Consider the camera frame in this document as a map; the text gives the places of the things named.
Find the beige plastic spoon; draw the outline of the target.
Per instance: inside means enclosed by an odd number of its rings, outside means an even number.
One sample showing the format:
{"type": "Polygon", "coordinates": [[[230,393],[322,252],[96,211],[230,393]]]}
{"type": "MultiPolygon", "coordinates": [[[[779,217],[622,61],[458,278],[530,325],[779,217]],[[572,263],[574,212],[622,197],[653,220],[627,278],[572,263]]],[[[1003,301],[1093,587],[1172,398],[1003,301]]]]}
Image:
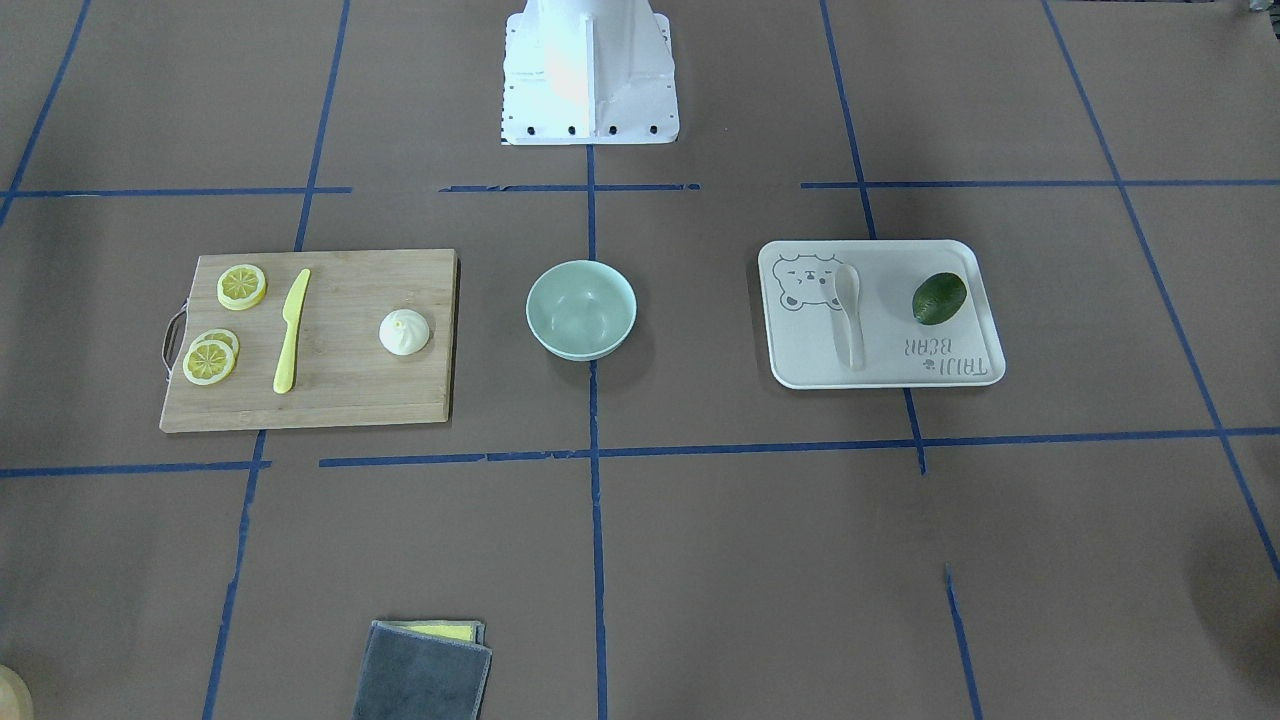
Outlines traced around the beige plastic spoon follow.
{"type": "Polygon", "coordinates": [[[835,299],[844,310],[844,360],[852,372],[861,372],[867,355],[860,316],[861,282],[855,266],[842,264],[836,270],[835,299]]]}

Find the light green bowl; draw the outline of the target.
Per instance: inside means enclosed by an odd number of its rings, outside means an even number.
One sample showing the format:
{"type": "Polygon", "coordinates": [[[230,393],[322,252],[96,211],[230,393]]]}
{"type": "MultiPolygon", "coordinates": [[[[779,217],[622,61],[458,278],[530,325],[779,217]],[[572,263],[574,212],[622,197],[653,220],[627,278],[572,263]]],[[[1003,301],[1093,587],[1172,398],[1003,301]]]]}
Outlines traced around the light green bowl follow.
{"type": "Polygon", "coordinates": [[[637,320],[628,279],[604,263],[572,260],[545,270],[525,302],[538,343],[557,357],[589,363],[617,350],[637,320]]]}

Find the white steamed bun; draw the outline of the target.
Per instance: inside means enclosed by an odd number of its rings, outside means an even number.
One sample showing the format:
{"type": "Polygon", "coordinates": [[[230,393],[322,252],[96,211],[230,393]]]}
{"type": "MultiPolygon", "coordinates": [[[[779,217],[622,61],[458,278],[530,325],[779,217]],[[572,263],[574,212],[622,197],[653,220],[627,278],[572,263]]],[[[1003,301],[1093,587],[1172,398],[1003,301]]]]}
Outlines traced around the white steamed bun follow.
{"type": "Polygon", "coordinates": [[[396,356],[408,356],[421,351],[431,336],[433,329],[425,315],[407,307],[388,313],[378,328],[380,345],[396,356]]]}

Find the beige bear tray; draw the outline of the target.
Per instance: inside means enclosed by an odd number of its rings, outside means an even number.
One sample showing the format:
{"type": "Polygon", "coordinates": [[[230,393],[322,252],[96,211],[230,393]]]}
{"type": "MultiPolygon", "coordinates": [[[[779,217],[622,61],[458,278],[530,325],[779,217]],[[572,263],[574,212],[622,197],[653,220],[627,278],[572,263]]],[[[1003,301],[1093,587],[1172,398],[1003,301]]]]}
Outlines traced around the beige bear tray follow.
{"type": "Polygon", "coordinates": [[[977,256],[956,240],[774,240],[756,264],[771,370],[790,389],[982,387],[1006,374],[977,256]],[[844,360],[842,264],[861,282],[861,372],[844,360]],[[966,282],[968,300],[948,322],[920,325],[913,293],[941,272],[966,282]]]}

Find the green avocado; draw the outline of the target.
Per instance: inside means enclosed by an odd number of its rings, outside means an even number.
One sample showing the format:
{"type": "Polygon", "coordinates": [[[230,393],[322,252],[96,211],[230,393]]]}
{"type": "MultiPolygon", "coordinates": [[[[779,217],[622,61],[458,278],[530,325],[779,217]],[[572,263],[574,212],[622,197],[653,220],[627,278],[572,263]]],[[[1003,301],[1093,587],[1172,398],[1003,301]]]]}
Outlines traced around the green avocado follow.
{"type": "Polygon", "coordinates": [[[940,325],[961,310],[968,296],[966,282],[959,274],[936,273],[915,288],[911,314],[920,325],[940,325]]]}

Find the yellow sponge cloth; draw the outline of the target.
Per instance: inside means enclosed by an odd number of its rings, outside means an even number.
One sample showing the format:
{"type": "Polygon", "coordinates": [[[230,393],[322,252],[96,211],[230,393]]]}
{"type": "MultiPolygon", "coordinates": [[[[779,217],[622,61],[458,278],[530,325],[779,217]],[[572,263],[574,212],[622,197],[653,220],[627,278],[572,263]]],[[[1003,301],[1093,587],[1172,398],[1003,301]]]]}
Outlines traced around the yellow sponge cloth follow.
{"type": "Polygon", "coordinates": [[[485,626],[479,621],[457,620],[417,620],[398,623],[408,632],[431,635],[448,641],[484,644],[485,626]]]}

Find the yellow plastic knife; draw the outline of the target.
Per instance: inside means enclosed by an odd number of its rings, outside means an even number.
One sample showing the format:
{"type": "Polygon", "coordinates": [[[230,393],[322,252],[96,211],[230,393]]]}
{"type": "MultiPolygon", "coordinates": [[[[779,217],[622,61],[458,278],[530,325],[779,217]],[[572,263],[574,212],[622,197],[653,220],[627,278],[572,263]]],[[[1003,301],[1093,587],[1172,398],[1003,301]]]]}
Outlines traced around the yellow plastic knife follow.
{"type": "Polygon", "coordinates": [[[294,387],[297,351],[300,340],[300,323],[305,306],[305,297],[308,290],[311,269],[303,268],[294,278],[282,307],[282,316],[285,331],[280,352],[276,360],[276,369],[273,377],[271,389],[276,395],[285,395],[294,387]]]}

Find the grey folded cloth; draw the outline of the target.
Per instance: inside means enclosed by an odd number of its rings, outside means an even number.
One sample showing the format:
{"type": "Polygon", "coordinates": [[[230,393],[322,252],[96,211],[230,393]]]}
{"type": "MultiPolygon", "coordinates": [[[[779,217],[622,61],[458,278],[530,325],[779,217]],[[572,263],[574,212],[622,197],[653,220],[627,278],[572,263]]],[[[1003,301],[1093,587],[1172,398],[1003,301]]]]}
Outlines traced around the grey folded cloth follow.
{"type": "Polygon", "coordinates": [[[352,719],[477,719],[492,651],[371,623],[352,719]]]}

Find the lemon slice upper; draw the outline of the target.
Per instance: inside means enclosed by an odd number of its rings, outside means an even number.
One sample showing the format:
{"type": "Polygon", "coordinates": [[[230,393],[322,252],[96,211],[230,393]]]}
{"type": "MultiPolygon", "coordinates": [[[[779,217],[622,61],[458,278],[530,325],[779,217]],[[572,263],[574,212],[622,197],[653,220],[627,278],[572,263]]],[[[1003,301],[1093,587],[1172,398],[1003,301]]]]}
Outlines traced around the lemon slice upper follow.
{"type": "Polygon", "coordinates": [[[218,302],[227,310],[243,311],[260,304],[268,291],[266,273],[253,264],[237,264],[216,282],[218,302]]]}

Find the lemon slice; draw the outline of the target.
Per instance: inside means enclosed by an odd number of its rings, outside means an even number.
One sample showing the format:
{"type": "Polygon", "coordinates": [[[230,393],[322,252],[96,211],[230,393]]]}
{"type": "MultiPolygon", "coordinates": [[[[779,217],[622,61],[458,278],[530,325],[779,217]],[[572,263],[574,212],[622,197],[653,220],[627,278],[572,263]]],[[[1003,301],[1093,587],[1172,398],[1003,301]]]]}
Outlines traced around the lemon slice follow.
{"type": "Polygon", "coordinates": [[[237,354],[221,340],[200,340],[184,355],[180,369],[195,386],[212,386],[227,379],[236,369],[237,354]]]}
{"type": "Polygon", "coordinates": [[[227,310],[243,311],[260,304],[268,291],[266,273],[253,264],[237,264],[216,282],[218,302],[227,310]]]}
{"type": "Polygon", "coordinates": [[[198,334],[195,340],[192,340],[191,343],[198,345],[201,342],[214,341],[214,340],[227,345],[233,355],[237,355],[241,350],[241,342],[238,336],[233,331],[228,331],[225,328],[214,328],[210,331],[205,331],[204,333],[198,334]]]}

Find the lemon slice lower back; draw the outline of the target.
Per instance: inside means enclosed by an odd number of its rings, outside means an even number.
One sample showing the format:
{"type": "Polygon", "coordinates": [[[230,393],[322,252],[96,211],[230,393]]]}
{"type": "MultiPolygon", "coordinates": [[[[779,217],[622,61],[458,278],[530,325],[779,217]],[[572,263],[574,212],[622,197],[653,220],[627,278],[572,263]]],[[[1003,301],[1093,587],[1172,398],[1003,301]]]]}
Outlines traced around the lemon slice lower back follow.
{"type": "Polygon", "coordinates": [[[214,340],[227,345],[233,355],[237,355],[241,350],[241,342],[238,336],[233,331],[228,331],[225,328],[214,328],[210,331],[205,331],[204,333],[198,334],[195,340],[192,340],[191,343],[198,345],[201,342],[214,341],[214,340]]]}

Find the lemon slice lower front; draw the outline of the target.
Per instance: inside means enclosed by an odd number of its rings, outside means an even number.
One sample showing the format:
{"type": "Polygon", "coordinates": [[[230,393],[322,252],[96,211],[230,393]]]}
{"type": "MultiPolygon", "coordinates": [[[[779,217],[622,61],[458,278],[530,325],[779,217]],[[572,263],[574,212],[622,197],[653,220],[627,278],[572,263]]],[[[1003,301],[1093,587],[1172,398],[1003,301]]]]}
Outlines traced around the lemon slice lower front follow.
{"type": "Polygon", "coordinates": [[[236,369],[237,354],[221,340],[200,340],[184,355],[180,369],[195,386],[212,386],[227,379],[236,369]]]}

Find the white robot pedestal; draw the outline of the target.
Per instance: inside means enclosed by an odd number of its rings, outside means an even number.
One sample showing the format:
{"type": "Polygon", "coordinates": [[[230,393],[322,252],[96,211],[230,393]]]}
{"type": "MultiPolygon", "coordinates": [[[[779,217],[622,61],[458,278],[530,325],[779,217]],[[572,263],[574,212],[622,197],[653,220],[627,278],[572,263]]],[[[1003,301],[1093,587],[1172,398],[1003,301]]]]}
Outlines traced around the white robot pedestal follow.
{"type": "Polygon", "coordinates": [[[527,1],[504,41],[503,145],[677,141],[672,28],[650,3],[527,1]]]}

